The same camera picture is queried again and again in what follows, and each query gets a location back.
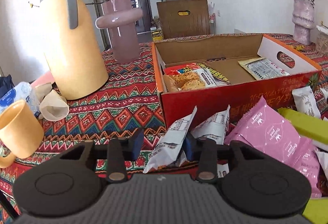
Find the white grey snack packet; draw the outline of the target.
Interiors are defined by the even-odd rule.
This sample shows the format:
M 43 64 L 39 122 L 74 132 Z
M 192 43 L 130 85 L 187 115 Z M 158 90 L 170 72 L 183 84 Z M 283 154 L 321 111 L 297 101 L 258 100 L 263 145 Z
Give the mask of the white grey snack packet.
M 321 113 L 310 86 L 294 89 L 292 90 L 292 95 L 298 112 L 315 118 L 321 118 Z

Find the beige packet in box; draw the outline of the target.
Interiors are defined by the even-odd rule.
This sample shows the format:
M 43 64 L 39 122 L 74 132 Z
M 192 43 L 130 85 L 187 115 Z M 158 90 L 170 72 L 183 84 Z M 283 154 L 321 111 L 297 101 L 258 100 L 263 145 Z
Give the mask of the beige packet in box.
M 238 64 L 256 80 L 268 80 L 271 78 L 290 75 L 288 72 L 275 65 L 269 59 L 263 57 L 238 61 Z

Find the textured pink vase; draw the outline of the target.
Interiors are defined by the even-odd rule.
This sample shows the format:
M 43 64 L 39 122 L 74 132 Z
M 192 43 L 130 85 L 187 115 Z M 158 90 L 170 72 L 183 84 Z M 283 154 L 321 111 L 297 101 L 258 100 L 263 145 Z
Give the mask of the textured pink vase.
M 294 0 L 292 13 L 293 39 L 303 45 L 311 43 L 311 30 L 315 28 L 315 5 L 309 0 Z

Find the biscuit packet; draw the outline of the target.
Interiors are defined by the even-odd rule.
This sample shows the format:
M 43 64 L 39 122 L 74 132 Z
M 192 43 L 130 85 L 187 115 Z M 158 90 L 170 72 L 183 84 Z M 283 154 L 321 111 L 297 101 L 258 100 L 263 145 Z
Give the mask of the biscuit packet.
M 177 75 L 163 75 L 168 92 L 192 91 L 210 87 L 228 86 L 229 82 L 214 78 L 209 69 L 196 69 Z

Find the colourful patterned tablecloth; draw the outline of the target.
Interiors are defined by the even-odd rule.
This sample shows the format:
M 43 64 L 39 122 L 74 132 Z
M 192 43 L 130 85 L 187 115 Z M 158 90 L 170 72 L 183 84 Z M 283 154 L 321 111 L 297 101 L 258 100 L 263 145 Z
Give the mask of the colourful patterned tablecloth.
M 165 133 L 159 105 L 151 44 L 142 43 L 140 58 L 118 64 L 112 51 L 103 52 L 108 82 L 96 93 L 69 103 L 69 115 L 57 122 L 43 120 L 44 138 L 40 148 L 29 158 L 16 159 L 1 170 L 1 191 L 13 207 L 14 181 L 24 172 L 47 161 L 60 152 L 92 139 L 107 143 L 115 137 L 132 135 L 137 128 L 145 131 L 144 144 L 138 159 L 127 162 L 128 174 L 140 173 L 159 138 Z

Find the yellow thermos jug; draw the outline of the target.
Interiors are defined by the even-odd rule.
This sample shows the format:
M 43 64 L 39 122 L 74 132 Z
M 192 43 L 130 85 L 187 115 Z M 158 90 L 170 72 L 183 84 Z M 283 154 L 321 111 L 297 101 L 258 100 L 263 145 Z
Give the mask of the yellow thermos jug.
M 74 100 L 100 89 L 108 73 L 83 0 L 40 0 L 40 13 L 44 55 L 61 95 Z

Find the green snack packet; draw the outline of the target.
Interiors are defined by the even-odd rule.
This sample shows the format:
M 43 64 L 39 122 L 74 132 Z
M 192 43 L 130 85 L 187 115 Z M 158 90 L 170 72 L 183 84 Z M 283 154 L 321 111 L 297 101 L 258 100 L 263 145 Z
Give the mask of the green snack packet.
M 327 145 L 327 121 L 286 108 L 278 109 L 278 113 L 289 120 L 300 135 Z

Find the pink snack packet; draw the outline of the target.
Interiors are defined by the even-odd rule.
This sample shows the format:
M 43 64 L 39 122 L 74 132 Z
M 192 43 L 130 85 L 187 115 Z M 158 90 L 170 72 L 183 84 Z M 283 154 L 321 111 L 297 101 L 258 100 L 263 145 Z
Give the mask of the pink snack packet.
M 292 124 L 272 109 L 263 97 L 243 115 L 224 143 L 229 145 L 234 140 L 285 164 L 291 162 L 300 144 L 300 136 Z
M 318 148 L 313 145 L 311 139 L 301 137 L 299 147 L 294 154 L 295 159 L 292 161 L 291 166 L 303 174 L 310 182 L 312 192 L 311 197 L 321 198 L 322 193 L 317 187 L 321 166 L 316 151 L 318 151 Z

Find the red cardboard snack box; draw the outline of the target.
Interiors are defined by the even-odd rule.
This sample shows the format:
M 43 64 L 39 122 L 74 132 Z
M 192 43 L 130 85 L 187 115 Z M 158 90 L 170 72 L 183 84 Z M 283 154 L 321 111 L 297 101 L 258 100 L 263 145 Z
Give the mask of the red cardboard snack box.
M 322 74 L 321 66 L 287 45 L 282 35 L 249 33 L 184 37 L 154 42 L 153 66 L 159 101 L 166 127 L 190 114 L 197 113 L 192 126 L 197 126 L 214 113 L 230 108 L 230 120 L 239 120 L 261 97 L 274 109 L 293 105 L 292 90 L 316 88 Z M 240 61 L 265 57 L 288 76 L 267 80 L 254 79 L 240 66 Z M 200 90 L 168 90 L 165 75 L 178 65 L 204 63 L 223 74 L 229 85 Z

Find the red snack packet in box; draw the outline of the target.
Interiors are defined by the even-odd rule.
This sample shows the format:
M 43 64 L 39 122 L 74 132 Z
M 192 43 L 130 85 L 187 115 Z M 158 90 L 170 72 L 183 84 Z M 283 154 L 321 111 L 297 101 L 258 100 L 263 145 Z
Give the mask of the red snack packet in box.
M 227 77 L 225 77 L 219 71 L 217 71 L 211 67 L 208 67 L 204 63 L 188 63 L 188 64 L 183 64 L 183 65 L 176 65 L 176 66 L 172 66 L 172 67 L 166 67 L 163 71 L 165 74 L 173 76 L 173 75 L 178 75 L 178 74 L 182 74 L 182 73 L 197 70 L 197 69 L 207 69 L 207 70 L 209 70 L 210 74 L 212 74 L 215 81 L 223 82 L 223 83 L 230 85 L 230 81 L 228 80 Z

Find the crumpled beige paper cup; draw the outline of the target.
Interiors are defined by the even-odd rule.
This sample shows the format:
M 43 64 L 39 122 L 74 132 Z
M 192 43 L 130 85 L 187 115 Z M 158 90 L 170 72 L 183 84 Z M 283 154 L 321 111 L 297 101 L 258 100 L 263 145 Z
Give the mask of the crumpled beige paper cup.
M 62 97 L 52 88 L 51 83 L 39 85 L 35 88 L 40 101 L 40 112 L 48 121 L 59 121 L 69 114 L 69 106 L 65 97 Z

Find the yellow ceramic mug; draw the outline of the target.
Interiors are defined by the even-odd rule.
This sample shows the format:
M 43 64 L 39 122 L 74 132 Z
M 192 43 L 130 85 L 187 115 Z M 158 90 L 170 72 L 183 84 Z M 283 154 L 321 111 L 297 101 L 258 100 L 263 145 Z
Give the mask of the yellow ceramic mug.
M 30 157 L 40 146 L 44 130 L 24 100 L 12 103 L 1 113 L 1 142 L 10 150 L 1 157 L 1 168 L 16 158 Z

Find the blue white tissue pack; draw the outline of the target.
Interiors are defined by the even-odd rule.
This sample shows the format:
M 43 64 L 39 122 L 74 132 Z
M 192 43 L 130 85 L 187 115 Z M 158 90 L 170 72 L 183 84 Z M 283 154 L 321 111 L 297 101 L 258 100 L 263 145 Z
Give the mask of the blue white tissue pack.
M 28 82 L 20 82 L 17 86 L 9 90 L 0 100 L 0 113 L 18 100 L 25 100 L 36 118 L 40 113 L 40 101 L 35 89 Z

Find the clear container of seeds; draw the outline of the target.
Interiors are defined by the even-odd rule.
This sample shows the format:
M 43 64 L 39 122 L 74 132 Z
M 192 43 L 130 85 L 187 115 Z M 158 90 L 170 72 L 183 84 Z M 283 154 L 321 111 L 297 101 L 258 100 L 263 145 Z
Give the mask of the clear container of seeds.
M 318 37 L 316 40 L 315 49 L 323 54 L 328 55 L 328 29 L 326 26 L 316 26 L 318 30 Z

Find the silver white snack packet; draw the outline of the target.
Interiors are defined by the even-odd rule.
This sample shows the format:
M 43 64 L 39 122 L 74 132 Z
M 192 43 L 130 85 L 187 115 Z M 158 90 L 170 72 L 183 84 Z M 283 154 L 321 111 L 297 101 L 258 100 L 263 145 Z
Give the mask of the silver white snack packet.
M 223 145 L 229 126 L 230 107 L 228 106 L 226 110 L 215 113 L 197 127 L 189 130 L 196 112 L 197 107 L 193 109 L 191 114 L 171 124 L 152 151 L 151 157 L 143 170 L 144 174 L 176 162 L 188 133 L 191 134 L 192 139 L 199 139 L 200 141 L 211 139 L 217 145 Z

